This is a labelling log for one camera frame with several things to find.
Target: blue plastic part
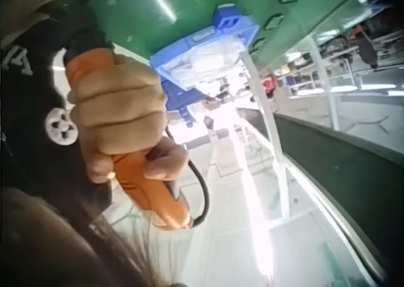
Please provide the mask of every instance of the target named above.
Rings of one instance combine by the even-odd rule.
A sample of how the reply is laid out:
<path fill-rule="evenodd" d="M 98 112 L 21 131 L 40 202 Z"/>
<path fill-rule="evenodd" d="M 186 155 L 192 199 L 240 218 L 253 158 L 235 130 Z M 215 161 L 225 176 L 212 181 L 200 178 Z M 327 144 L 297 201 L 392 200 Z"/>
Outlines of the blue plastic part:
<path fill-rule="evenodd" d="M 187 107 L 190 104 L 199 102 L 207 98 L 207 96 L 193 88 L 192 90 L 182 90 L 179 86 L 173 84 L 173 82 L 164 79 L 162 81 L 162 88 L 167 95 L 167 110 L 180 110 L 183 107 Z"/>
<path fill-rule="evenodd" d="M 218 30 L 232 28 L 241 17 L 242 14 L 234 5 L 222 6 L 218 7 L 213 14 L 212 24 Z"/>
<path fill-rule="evenodd" d="M 188 128 L 191 128 L 196 122 L 195 118 L 189 113 L 188 105 L 204 100 L 207 96 L 199 90 L 184 91 L 171 81 L 162 77 L 162 88 L 167 95 L 167 111 L 179 111 Z"/>
<path fill-rule="evenodd" d="M 186 58 L 191 50 L 230 36 L 240 38 L 248 48 L 253 42 L 258 30 L 259 25 L 255 24 L 250 17 L 240 14 L 235 6 L 218 8 L 213 17 L 211 26 L 164 47 L 151 57 L 150 64 L 159 75 L 177 86 L 181 86 L 179 80 L 175 79 L 170 74 L 169 70 L 163 68 L 164 65 L 172 61 L 181 61 L 181 59 Z M 194 88 L 194 86 L 187 88 L 182 87 L 182 89 L 186 91 L 191 88 Z"/>

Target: white pole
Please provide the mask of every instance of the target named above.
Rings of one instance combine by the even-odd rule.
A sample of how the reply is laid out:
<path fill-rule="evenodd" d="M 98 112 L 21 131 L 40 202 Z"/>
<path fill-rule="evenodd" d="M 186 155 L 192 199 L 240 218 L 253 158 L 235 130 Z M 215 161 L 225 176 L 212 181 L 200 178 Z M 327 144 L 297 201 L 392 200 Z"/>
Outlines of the white pole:
<path fill-rule="evenodd" d="M 275 118 L 273 116 L 271 103 L 265 94 L 264 86 L 262 84 L 261 78 L 257 67 L 253 63 L 251 56 L 247 51 L 241 53 L 244 65 L 251 77 L 251 90 L 258 102 L 259 109 L 263 115 L 264 123 L 270 141 L 273 145 L 273 154 L 275 158 L 274 169 L 278 175 L 279 191 L 280 191 L 280 204 L 282 210 L 282 218 L 288 219 L 290 217 L 290 204 L 289 204 L 289 188 L 287 181 L 286 167 L 283 162 L 283 151 L 279 138 L 278 128 L 276 127 Z"/>

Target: metal bar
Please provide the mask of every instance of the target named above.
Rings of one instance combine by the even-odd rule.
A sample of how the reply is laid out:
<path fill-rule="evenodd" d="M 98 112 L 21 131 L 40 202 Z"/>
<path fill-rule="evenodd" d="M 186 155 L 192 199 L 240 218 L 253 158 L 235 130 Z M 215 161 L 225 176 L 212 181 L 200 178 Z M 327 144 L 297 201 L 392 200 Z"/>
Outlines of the metal bar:
<path fill-rule="evenodd" d="M 345 64 L 347 65 L 347 67 L 348 67 L 348 72 L 349 72 L 349 76 L 351 77 L 352 85 L 354 85 L 354 86 L 357 87 L 356 81 L 355 81 L 355 76 L 354 76 L 354 74 L 352 73 L 351 63 L 349 63 L 349 60 L 348 60 L 348 59 L 344 59 L 344 61 L 345 61 Z"/>
<path fill-rule="evenodd" d="M 395 35 L 399 35 L 399 34 L 402 35 L 402 30 L 398 30 L 398 31 L 396 31 L 396 32 L 394 32 L 394 33 L 389 33 L 389 34 L 384 35 L 384 36 L 382 36 L 382 37 L 376 38 L 376 39 L 374 39 L 372 42 L 373 42 L 373 43 L 382 42 L 385 38 L 394 37 Z M 340 51 L 340 52 L 336 52 L 335 54 L 332 54 L 332 55 L 330 55 L 330 56 L 328 56 L 328 57 L 325 57 L 324 60 L 325 60 L 325 61 L 331 60 L 331 59 L 334 59 L 334 58 L 339 57 L 340 55 L 348 54 L 348 53 L 350 53 L 350 52 L 353 52 L 353 51 L 355 51 L 355 50 L 357 50 L 357 49 L 358 49 L 357 46 L 353 46 L 353 47 L 350 47 L 350 48 L 348 48 L 348 49 L 342 50 L 342 51 Z M 314 64 L 310 64 L 310 65 L 308 65 L 308 66 L 301 67 L 301 68 L 299 68 L 298 70 L 296 70 L 296 71 L 294 71 L 294 72 L 292 72 L 292 73 L 288 73 L 288 74 L 286 74 L 286 75 L 284 75 L 284 76 L 280 76 L 279 79 L 283 79 L 283 78 L 286 78 L 286 77 L 288 77 L 288 76 L 293 76 L 294 74 L 297 74 L 297 73 L 299 73 L 300 71 L 305 70 L 305 69 L 308 69 L 308 68 L 311 68 L 311 67 L 313 67 L 313 66 L 314 66 Z"/>
<path fill-rule="evenodd" d="M 318 46 L 316 42 L 314 41 L 313 37 L 307 36 L 305 38 L 307 41 L 307 44 L 310 48 L 309 52 L 311 54 L 311 57 L 313 59 L 314 64 L 317 66 L 317 72 L 319 79 L 321 83 L 323 84 L 323 88 L 325 90 L 325 95 L 328 100 L 328 108 L 330 110 L 330 121 L 331 121 L 331 126 L 334 130 L 339 131 L 340 130 L 340 120 L 338 117 L 338 109 L 336 106 L 336 99 L 335 96 L 331 92 L 331 83 L 330 79 L 328 78 L 328 73 L 327 70 L 324 66 L 324 60 L 321 58 L 320 51 L 318 49 Z"/>
<path fill-rule="evenodd" d="M 270 141 L 273 145 L 273 156 L 276 161 L 274 169 L 278 176 L 282 218 L 287 219 L 290 217 L 289 186 L 286 168 L 283 162 L 282 145 L 279 138 L 278 128 L 276 127 L 275 118 L 273 117 L 271 102 L 265 95 L 264 86 L 251 56 L 248 52 L 242 52 L 241 59 L 244 61 L 244 65 L 251 77 L 251 90 L 258 102 L 260 111 L 264 118 L 266 130 L 268 131 Z"/>
<path fill-rule="evenodd" d="M 378 71 L 384 71 L 384 70 L 387 70 L 387 69 L 394 69 L 394 68 L 398 68 L 398 69 L 400 69 L 400 68 L 404 68 L 404 63 L 403 64 L 393 64 L 393 65 L 386 65 L 386 66 L 382 66 L 382 67 L 379 67 L 377 70 L 374 70 L 374 69 L 372 69 L 372 68 L 369 68 L 369 69 L 361 69 L 360 71 L 352 71 L 352 74 L 353 75 L 358 75 L 358 76 L 361 76 L 361 75 L 363 75 L 363 74 L 367 74 L 367 73 L 376 73 L 376 72 L 378 72 Z M 343 77 L 350 77 L 351 75 L 349 74 L 349 73 L 347 73 L 347 74 L 336 74 L 336 75 L 334 75 L 334 76 L 329 76 L 328 77 L 328 79 L 335 79 L 335 78 L 343 78 Z M 292 86 L 289 86 L 289 87 L 291 87 L 291 88 L 298 88 L 298 87 L 300 87 L 300 86 L 303 86 L 303 85 L 307 85 L 307 84 L 309 84 L 309 83 L 311 83 L 311 81 L 306 81 L 306 82 L 302 82 L 302 83 L 297 83 L 297 84 L 294 84 L 294 85 L 292 85 Z"/>

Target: white print on shirt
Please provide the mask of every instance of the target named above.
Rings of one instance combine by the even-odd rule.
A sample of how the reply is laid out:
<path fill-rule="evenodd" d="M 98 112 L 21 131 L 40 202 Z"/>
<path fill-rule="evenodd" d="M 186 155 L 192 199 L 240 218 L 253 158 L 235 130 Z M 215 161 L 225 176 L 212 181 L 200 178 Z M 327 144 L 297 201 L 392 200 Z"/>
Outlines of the white print on shirt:
<path fill-rule="evenodd" d="M 77 127 L 63 108 L 55 107 L 49 112 L 45 129 L 49 138 L 58 145 L 72 145 L 78 138 Z"/>
<path fill-rule="evenodd" d="M 32 76 L 33 71 L 31 70 L 30 62 L 27 58 L 27 49 L 20 47 L 18 45 L 14 45 L 8 52 L 6 57 L 1 63 L 1 68 L 4 70 L 9 69 L 9 65 L 13 64 L 21 67 L 21 74 L 25 74 L 27 76 Z"/>

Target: finger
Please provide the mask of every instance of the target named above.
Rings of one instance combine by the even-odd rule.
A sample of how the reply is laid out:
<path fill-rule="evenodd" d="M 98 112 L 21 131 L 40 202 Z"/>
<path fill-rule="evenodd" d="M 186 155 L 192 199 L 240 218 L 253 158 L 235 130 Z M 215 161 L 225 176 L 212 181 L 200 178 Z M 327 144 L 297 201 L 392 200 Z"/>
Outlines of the finger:
<path fill-rule="evenodd" d="M 156 86 L 162 91 L 160 77 L 148 66 L 135 62 L 120 64 L 85 76 L 69 93 L 72 104 L 121 90 Z"/>
<path fill-rule="evenodd" d="M 8 46 L 11 44 L 15 39 L 17 39 L 20 35 L 25 33 L 27 30 L 29 30 L 31 27 L 33 27 L 35 24 L 37 24 L 40 21 L 49 19 L 49 15 L 43 14 L 43 13 L 34 13 L 28 18 L 24 19 L 21 24 L 15 27 L 15 31 L 10 31 L 7 33 L 4 38 L 1 40 L 1 47 Z"/>
<path fill-rule="evenodd" d="M 154 180 L 175 180 L 184 171 L 188 159 L 187 151 L 183 147 L 175 145 L 168 155 L 147 164 L 145 177 Z"/>
<path fill-rule="evenodd" d="M 6 15 L 10 17 L 8 20 L 12 22 L 11 19 L 21 19 L 28 16 L 51 1 L 53 0 L 10 0 L 3 5 L 8 11 L 8 15 Z"/>
<path fill-rule="evenodd" d="M 97 96 L 79 103 L 71 112 L 78 126 L 89 128 L 129 122 L 150 113 L 165 111 L 165 95 L 155 86 Z"/>
<path fill-rule="evenodd" d="M 114 162 L 112 161 L 112 157 L 99 153 L 96 150 L 96 147 L 86 146 L 85 143 L 82 143 L 81 147 L 83 158 L 86 164 L 87 175 L 90 180 L 96 184 L 101 184 L 108 181 L 108 176 L 114 170 Z"/>
<path fill-rule="evenodd" d="M 90 180 L 96 184 L 105 183 L 109 175 L 114 171 L 114 162 L 111 156 L 94 155 L 86 162 L 87 175 Z"/>
<path fill-rule="evenodd" d="M 162 138 L 165 112 L 155 112 L 130 122 L 89 129 L 100 152 L 120 155 L 154 147 Z"/>

